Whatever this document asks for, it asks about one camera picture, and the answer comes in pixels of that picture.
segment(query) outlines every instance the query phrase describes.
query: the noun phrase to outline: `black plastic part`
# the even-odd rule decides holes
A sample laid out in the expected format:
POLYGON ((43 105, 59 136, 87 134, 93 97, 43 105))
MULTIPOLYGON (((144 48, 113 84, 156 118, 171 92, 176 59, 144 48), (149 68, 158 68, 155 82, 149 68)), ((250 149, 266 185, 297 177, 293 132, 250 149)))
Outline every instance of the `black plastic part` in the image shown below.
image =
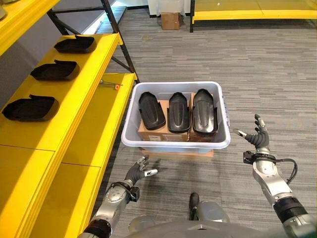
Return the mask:
POLYGON ((282 223, 299 215, 307 214, 307 211, 296 197, 285 197, 278 200, 273 206, 282 223))
POLYGON ((131 187, 131 194, 133 197, 130 196, 130 201, 137 202, 140 198, 140 189, 138 187, 131 187))
POLYGON ((190 128, 189 107, 182 93, 174 93, 169 99, 167 126, 172 133, 184 133, 190 128))
POLYGON ((142 121, 147 130, 156 130, 166 124, 166 119, 160 103, 150 92, 145 92, 139 99, 142 121))
POLYGON ((103 219, 92 220, 84 233, 90 233, 98 238, 109 238, 111 235, 111 225, 103 219))
POLYGON ((31 75, 37 80, 69 81, 79 73, 79 65, 74 61, 59 61, 46 63, 35 68, 31 75))
POLYGON ((45 121, 55 116, 58 107, 54 97, 30 95, 30 99, 18 99, 8 104, 2 114, 10 120, 45 121))
POLYGON ((206 89, 200 89, 194 96, 193 129, 201 134, 215 134, 218 130, 217 108, 213 97, 206 89))
POLYGON ((61 53, 90 53, 96 47, 95 38, 90 36, 75 36, 75 39, 66 39, 54 46, 61 53))

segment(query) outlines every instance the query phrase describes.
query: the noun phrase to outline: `black cable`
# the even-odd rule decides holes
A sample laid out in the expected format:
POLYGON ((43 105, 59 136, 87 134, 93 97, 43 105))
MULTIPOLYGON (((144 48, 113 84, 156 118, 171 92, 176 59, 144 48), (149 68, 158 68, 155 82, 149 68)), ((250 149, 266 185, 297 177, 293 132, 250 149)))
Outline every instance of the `black cable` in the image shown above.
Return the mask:
POLYGON ((293 171, 289 177, 289 179, 287 179, 287 184, 290 184, 291 181, 295 178, 296 174, 297 174, 297 170, 298 170, 298 166, 297 166, 297 163, 295 160, 293 159, 281 159, 281 160, 273 160, 273 159, 266 159, 266 158, 258 158, 257 160, 264 160, 264 161, 270 161, 272 163, 279 163, 279 162, 292 162, 294 163, 294 168, 293 168, 293 171))

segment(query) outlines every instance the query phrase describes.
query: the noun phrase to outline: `black metal shelf frame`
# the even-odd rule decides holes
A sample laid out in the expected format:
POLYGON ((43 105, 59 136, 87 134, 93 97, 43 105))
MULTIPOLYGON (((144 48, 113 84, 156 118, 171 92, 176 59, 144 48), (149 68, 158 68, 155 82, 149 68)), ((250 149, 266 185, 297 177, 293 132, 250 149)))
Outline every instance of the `black metal shelf frame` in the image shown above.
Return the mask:
MULTIPOLYGON (((63 9, 63 10, 53 10, 50 9, 47 12, 47 15, 49 16, 49 18, 52 20, 52 22, 54 23, 54 25, 57 27, 57 29, 60 31, 60 33, 62 35, 69 35, 68 31, 70 31, 71 33, 75 34, 75 35, 80 35, 80 33, 78 31, 76 31, 75 29, 73 29, 71 26, 67 25, 65 22, 61 21, 56 14, 60 14, 60 13, 69 13, 69 12, 82 12, 82 11, 100 11, 100 10, 104 10, 107 14, 107 17, 109 19, 109 22, 112 26, 113 32, 114 33, 119 33, 123 44, 120 45, 121 50, 123 52, 123 55, 128 63, 128 65, 126 65, 125 63, 121 62, 120 60, 118 60, 115 57, 111 57, 111 59, 118 63, 120 66, 124 67, 126 70, 130 71, 131 73, 136 73, 135 68, 133 66, 131 57, 128 53, 127 47, 124 43, 124 40, 122 38, 118 23, 116 22, 113 12, 111 10, 110 4, 108 0, 100 0, 102 3, 102 6, 98 6, 98 7, 84 7, 84 8, 69 8, 69 9, 63 9)), ((137 79, 135 80, 136 83, 140 83, 139 77, 137 75, 137 79)))

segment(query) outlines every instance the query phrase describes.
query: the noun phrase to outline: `gray carpet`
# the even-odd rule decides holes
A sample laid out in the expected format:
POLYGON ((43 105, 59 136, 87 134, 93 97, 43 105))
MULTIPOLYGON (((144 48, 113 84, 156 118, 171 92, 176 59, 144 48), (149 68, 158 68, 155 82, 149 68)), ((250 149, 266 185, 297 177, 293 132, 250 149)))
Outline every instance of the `gray carpet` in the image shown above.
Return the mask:
MULTIPOLYGON (((159 173, 137 183, 141 198, 128 204, 113 237, 127 235, 129 222, 139 215, 152 215, 157 223, 187 219, 189 195, 194 191, 202 200, 221 205, 231 222, 261 231, 279 227, 253 179, 252 167, 242 162, 243 151, 253 148, 232 132, 235 127, 253 132, 254 113, 267 124, 272 153, 297 161, 298 175, 290 186, 316 217, 315 22, 215 21, 196 25, 189 33, 189 17, 179 31, 163 31, 159 18, 149 18, 148 9, 138 9, 127 11, 120 29, 141 82, 212 80, 222 86, 230 110, 231 143, 216 150, 211 162, 151 158, 150 167, 159 173)), ((115 56, 123 60, 119 48, 115 56)), ((124 70, 111 63, 107 71, 124 70)), ((95 208, 106 184, 124 179, 140 155, 138 148, 120 144, 95 208)), ((278 165, 278 170, 286 179, 292 164, 278 165)))

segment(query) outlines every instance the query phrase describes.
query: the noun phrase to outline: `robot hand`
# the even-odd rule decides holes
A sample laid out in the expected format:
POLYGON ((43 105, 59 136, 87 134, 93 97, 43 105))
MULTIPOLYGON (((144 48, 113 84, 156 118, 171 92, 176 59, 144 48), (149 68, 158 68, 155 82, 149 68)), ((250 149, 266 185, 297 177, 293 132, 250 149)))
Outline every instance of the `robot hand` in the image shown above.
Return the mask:
POLYGON ((156 175, 158 170, 147 170, 144 171, 146 165, 148 164, 148 156, 142 156, 127 172, 125 176, 125 181, 131 181, 132 186, 140 179, 143 179, 148 176, 156 175))
POLYGON ((233 129, 233 131, 253 144, 257 153, 269 154, 269 137, 265 123, 258 114, 255 114, 254 118, 256 119, 255 124, 258 126, 255 128, 258 134, 251 135, 238 129, 233 129))
POLYGON ((316 224, 311 215, 307 213, 302 204, 294 196, 288 184, 297 173, 297 164, 292 159, 277 160, 270 154, 269 137, 263 119, 255 114, 255 128, 257 135, 246 134, 234 129, 234 132, 256 148, 256 153, 246 151, 243 153, 243 162, 253 165, 253 177, 260 184, 261 189, 270 205, 274 208, 283 227, 290 238, 316 237, 316 224), (293 172, 286 183, 278 174, 276 163, 293 162, 293 172))
POLYGON ((137 202, 140 197, 140 190, 134 187, 134 184, 142 178, 158 173, 156 169, 145 171, 148 159, 142 156, 129 169, 124 181, 111 184, 100 208, 78 238, 109 238, 111 236, 126 205, 130 201, 137 202))

